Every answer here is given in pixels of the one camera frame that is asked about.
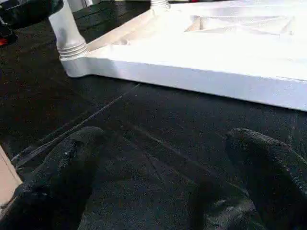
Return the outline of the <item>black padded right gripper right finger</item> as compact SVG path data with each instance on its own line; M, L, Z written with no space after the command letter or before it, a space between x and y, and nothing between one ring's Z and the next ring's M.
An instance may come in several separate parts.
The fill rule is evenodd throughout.
M234 128L225 150L249 197L270 230L307 228L307 161L259 132Z

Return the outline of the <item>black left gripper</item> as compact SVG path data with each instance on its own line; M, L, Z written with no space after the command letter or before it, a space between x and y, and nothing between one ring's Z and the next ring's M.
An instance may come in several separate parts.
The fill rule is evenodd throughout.
M0 25L0 47L6 47L18 41L18 36L7 25Z

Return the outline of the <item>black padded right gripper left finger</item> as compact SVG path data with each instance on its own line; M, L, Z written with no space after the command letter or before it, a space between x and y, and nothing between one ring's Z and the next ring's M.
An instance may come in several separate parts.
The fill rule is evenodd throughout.
M84 127L63 139L14 191L2 230L76 230L92 193L105 133Z

